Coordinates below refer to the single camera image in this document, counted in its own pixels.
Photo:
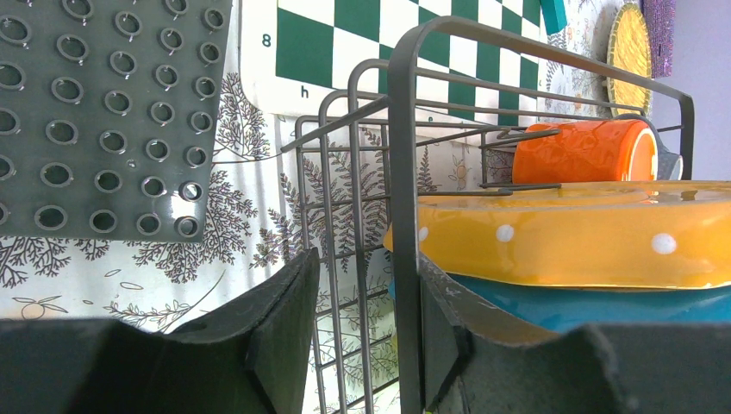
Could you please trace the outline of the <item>teal dotted plate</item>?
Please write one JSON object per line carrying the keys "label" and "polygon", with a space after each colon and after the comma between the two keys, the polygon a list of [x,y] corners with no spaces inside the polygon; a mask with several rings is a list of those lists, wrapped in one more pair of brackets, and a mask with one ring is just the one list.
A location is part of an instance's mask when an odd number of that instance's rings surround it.
{"label": "teal dotted plate", "polygon": [[730,289],[601,291],[510,285],[459,275],[436,276],[449,319],[500,342],[537,342],[587,323],[729,323]]}

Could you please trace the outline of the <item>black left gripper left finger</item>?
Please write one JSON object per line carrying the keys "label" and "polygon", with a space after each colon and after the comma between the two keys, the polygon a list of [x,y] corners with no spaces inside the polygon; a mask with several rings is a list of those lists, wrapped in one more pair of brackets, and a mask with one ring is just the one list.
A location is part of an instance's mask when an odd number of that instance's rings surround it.
{"label": "black left gripper left finger", "polygon": [[4,321],[4,413],[298,413],[320,263],[273,276],[169,334],[113,318]]}

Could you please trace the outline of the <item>orange dotted plate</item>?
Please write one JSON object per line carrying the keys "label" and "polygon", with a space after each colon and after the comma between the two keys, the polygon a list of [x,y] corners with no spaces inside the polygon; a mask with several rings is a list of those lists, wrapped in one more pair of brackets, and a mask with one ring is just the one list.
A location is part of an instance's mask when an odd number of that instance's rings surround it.
{"label": "orange dotted plate", "polygon": [[443,271],[513,285],[701,290],[730,282],[727,181],[564,183],[418,199]]}

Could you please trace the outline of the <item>metal wire dish rack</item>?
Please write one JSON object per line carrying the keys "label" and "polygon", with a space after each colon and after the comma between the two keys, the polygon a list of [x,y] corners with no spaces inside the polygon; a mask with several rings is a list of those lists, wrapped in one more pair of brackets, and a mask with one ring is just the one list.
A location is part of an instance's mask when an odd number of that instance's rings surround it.
{"label": "metal wire dish rack", "polygon": [[358,122],[368,122],[369,117],[380,110],[388,111],[386,130],[390,140],[384,157],[387,163],[384,177],[388,184],[386,197],[390,206],[392,242],[395,249],[391,255],[391,265],[399,295],[395,304],[395,316],[400,341],[399,386],[403,413],[423,413],[427,405],[415,166],[416,129],[422,123],[415,116],[415,108],[420,105],[440,106],[439,102],[422,102],[416,98],[416,79],[429,77],[464,84],[472,82],[488,89],[500,87],[476,78],[420,69],[417,65],[418,53],[422,43],[433,32],[593,72],[677,100],[680,106],[680,124],[677,126],[681,132],[680,152],[685,158],[682,177],[690,179],[692,175],[695,109],[691,96],[615,66],[457,16],[439,16],[412,28],[402,36],[387,60],[368,59],[358,63],[348,80],[348,112],[303,138],[295,139],[285,149],[291,150],[296,145],[320,138],[343,126],[356,130]]}

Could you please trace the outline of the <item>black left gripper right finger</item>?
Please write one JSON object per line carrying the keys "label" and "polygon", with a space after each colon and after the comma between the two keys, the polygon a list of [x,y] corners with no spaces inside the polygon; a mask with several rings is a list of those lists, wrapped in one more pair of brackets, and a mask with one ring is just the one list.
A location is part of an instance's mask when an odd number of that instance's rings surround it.
{"label": "black left gripper right finger", "polygon": [[727,413],[730,327],[524,322],[421,258],[426,408],[433,413]]}

